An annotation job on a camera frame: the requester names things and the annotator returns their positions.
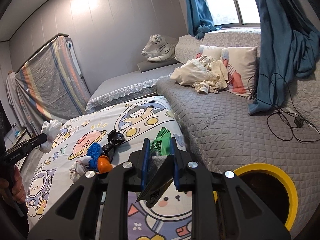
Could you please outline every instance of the black cable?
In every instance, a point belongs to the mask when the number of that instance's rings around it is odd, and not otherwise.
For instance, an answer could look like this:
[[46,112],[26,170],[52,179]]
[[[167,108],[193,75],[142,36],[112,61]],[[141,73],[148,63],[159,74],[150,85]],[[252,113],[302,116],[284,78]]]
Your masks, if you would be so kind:
[[13,141],[9,139],[9,136],[5,136],[5,138],[7,138],[13,144]]
[[[274,102],[274,101],[276,101],[276,103],[269,104],[269,103],[267,103],[267,102],[265,102],[265,101],[257,98],[257,97],[256,97],[256,94],[255,94],[255,95],[252,94],[252,92],[251,92],[251,90],[250,90],[250,88],[249,88],[249,82],[250,82],[250,80],[251,80],[253,77],[260,76],[260,75],[268,78],[268,80],[269,80],[269,90],[270,90],[270,85],[273,85],[273,88],[274,88],[274,91],[275,91],[275,93],[274,93],[274,100],[271,99],[270,93],[269,93],[269,100],[270,100],[271,103]],[[275,79],[274,79],[275,83],[273,83],[273,81],[271,80],[271,77],[272,77],[273,75],[275,76]],[[281,106],[279,106],[279,97],[278,97],[278,94],[277,94],[276,84],[277,84],[277,81],[280,80],[280,79],[283,79],[283,80],[284,80],[284,83],[285,83],[285,85],[286,85],[287,88],[288,88],[292,106],[293,106],[293,108],[295,109],[295,111],[297,112],[297,114],[296,114],[296,113],[292,113],[292,112],[288,112],[288,111],[284,111],[284,110],[281,108]],[[248,85],[249,92],[250,92],[250,94],[251,94],[251,96],[252,96],[253,99],[258,100],[258,101],[260,101],[260,102],[262,102],[262,103],[265,103],[265,104],[271,106],[271,110],[275,111],[274,113],[270,114],[270,115],[267,117],[267,125],[268,125],[268,128],[269,128],[269,130],[271,131],[271,133],[272,133],[275,137],[277,137],[279,140],[285,141],[285,142],[289,142],[289,141],[291,141],[293,138],[295,138],[298,142],[301,142],[301,143],[312,143],[312,142],[317,142],[317,141],[320,140],[320,132],[319,132],[319,130],[313,125],[313,123],[309,122],[307,119],[304,119],[304,118],[302,117],[302,115],[299,113],[299,111],[296,109],[296,107],[294,106],[294,103],[293,103],[293,100],[292,100],[292,96],[291,96],[291,92],[290,92],[290,89],[289,89],[289,85],[288,85],[288,83],[286,82],[286,80],[284,79],[284,77],[283,77],[282,75],[280,75],[279,73],[273,73],[270,77],[268,77],[268,76],[265,75],[265,74],[255,74],[255,75],[253,75],[252,77],[250,77],[250,78],[248,79],[248,84],[247,84],[247,85]],[[269,118],[270,118],[271,116],[276,115],[276,114],[279,115],[280,119],[290,128],[291,133],[292,133],[292,136],[291,136],[290,139],[280,138],[280,137],[277,136],[277,135],[273,132],[273,130],[271,129],[268,120],[269,120]],[[297,138],[297,137],[295,136],[295,134],[294,134],[294,129],[301,128],[301,126],[299,126],[299,127],[298,127],[298,126],[292,126],[292,125],[290,124],[289,120],[287,119],[287,117],[285,116],[285,114],[287,114],[287,115],[289,115],[289,116],[291,116],[291,117],[294,117],[295,119],[296,119],[297,117],[299,117],[303,122],[305,122],[306,124],[308,124],[308,125],[310,125],[311,127],[313,127],[313,128],[318,132],[318,134],[319,134],[319,139],[317,139],[317,140],[305,141],[305,140],[301,140],[301,139]]]

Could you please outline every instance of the human hand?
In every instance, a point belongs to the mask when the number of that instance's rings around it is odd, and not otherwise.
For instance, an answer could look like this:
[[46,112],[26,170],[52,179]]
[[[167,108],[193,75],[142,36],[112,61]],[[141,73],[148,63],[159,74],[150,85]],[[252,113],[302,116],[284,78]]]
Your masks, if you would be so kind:
[[[17,166],[14,166],[14,180],[15,184],[12,188],[12,198],[18,203],[23,203],[26,201],[26,192],[22,184],[22,178]],[[5,193],[5,189],[9,187],[7,180],[0,178],[0,195],[2,195],[4,201],[9,204],[9,197]]]

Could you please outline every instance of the white plastic bag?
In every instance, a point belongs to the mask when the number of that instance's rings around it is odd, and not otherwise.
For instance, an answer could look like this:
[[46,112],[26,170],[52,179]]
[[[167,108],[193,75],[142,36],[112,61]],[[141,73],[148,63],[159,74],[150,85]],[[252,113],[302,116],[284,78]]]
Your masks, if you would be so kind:
[[44,121],[42,124],[41,133],[45,133],[48,137],[47,141],[40,145],[39,150],[43,153],[51,151],[52,143],[57,137],[62,127],[62,123],[58,120],[51,120],[50,122]]
[[70,167],[69,176],[73,183],[75,183],[88,169],[89,161],[92,158],[90,156],[84,157],[82,160],[76,160]]

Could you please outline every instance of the striped shirt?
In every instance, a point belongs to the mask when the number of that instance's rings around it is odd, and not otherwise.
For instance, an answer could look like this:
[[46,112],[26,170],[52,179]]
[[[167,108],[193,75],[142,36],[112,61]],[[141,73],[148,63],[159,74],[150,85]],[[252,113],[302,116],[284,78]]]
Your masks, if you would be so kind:
[[231,82],[231,80],[233,79],[232,75],[234,74],[234,72],[236,71],[236,69],[233,67],[233,65],[228,64],[228,65],[227,65],[227,71],[228,71],[228,79],[229,79],[229,82]]

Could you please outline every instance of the blue curtain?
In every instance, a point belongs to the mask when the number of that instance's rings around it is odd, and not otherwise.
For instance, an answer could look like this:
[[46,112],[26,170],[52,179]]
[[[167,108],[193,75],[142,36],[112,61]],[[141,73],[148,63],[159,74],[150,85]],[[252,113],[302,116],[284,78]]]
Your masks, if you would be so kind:
[[261,55],[257,98],[249,114],[280,106],[285,82],[308,77],[316,68],[320,32],[305,16],[298,0],[256,0],[261,21]]
[[221,26],[213,26],[213,20],[206,0],[186,0],[188,33],[197,40],[204,37],[205,33],[217,31]]

